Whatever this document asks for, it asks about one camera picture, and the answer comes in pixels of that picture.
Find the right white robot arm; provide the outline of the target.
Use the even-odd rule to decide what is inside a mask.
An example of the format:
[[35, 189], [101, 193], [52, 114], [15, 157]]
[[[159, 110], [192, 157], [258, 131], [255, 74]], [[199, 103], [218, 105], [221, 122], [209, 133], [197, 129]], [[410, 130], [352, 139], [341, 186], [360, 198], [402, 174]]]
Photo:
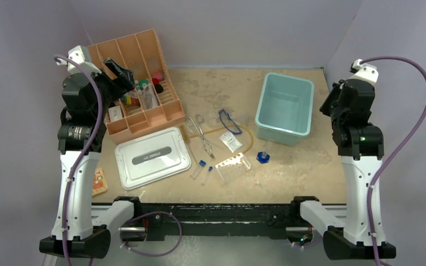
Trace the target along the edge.
[[322, 236], [331, 260], [393, 259], [396, 247], [382, 226], [377, 172], [382, 167], [384, 138], [371, 124], [371, 106], [378, 79], [376, 67], [358, 59], [351, 77], [332, 85], [320, 107], [331, 119], [332, 138], [338, 149], [346, 182], [346, 217], [339, 219], [314, 196], [296, 196], [289, 211], [295, 225], [306, 222]]

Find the blue safety glasses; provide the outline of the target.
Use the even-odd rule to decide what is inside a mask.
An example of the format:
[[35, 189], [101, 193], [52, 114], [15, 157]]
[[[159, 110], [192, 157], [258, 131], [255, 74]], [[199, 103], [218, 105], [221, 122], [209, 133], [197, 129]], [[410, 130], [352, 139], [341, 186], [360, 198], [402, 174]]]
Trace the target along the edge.
[[222, 123], [222, 125], [227, 131], [229, 131], [233, 135], [242, 134], [241, 128], [238, 126], [237, 123], [234, 122], [230, 114], [225, 109], [221, 109], [218, 112], [218, 115], [219, 115], [220, 122]]

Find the metal crucible tongs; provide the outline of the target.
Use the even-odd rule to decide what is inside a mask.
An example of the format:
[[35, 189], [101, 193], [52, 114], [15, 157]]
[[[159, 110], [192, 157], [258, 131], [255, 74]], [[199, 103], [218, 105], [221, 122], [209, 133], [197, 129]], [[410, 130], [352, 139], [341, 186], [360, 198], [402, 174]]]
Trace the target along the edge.
[[207, 154], [211, 157], [211, 158], [215, 158], [213, 152], [212, 152], [212, 145], [210, 144], [210, 142], [206, 139], [204, 132], [202, 130], [202, 123], [204, 123], [204, 118], [201, 114], [196, 114], [195, 118], [193, 119], [192, 117], [187, 117], [186, 118], [186, 124], [189, 127], [194, 127], [195, 130], [197, 131], [197, 135], [198, 137], [200, 137], [201, 141], [202, 141], [202, 146], [204, 151], [207, 152]]

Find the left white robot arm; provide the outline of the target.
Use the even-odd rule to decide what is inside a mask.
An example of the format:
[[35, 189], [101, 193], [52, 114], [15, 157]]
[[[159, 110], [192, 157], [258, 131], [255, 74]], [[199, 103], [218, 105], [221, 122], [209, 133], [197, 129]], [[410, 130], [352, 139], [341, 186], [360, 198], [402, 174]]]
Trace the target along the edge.
[[134, 89], [134, 76], [131, 70], [106, 59], [104, 64], [115, 75], [110, 78], [81, 45], [54, 59], [69, 73], [62, 83], [65, 107], [57, 135], [61, 189], [55, 224], [50, 236], [40, 240], [39, 250], [66, 260], [102, 259], [109, 251], [109, 226], [114, 219], [122, 218], [131, 227], [143, 221], [143, 211], [133, 202], [110, 207], [98, 220], [91, 215], [93, 178], [107, 130], [103, 120], [115, 100]]

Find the graduated cylinder blue base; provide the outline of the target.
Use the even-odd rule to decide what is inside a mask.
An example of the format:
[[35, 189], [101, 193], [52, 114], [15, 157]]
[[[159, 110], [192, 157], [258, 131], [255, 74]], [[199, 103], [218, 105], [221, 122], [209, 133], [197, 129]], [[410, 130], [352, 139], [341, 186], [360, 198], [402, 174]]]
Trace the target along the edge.
[[272, 141], [267, 141], [262, 150], [257, 154], [256, 160], [263, 164], [263, 163], [268, 163], [270, 160], [270, 150], [271, 150], [271, 146], [272, 146]]

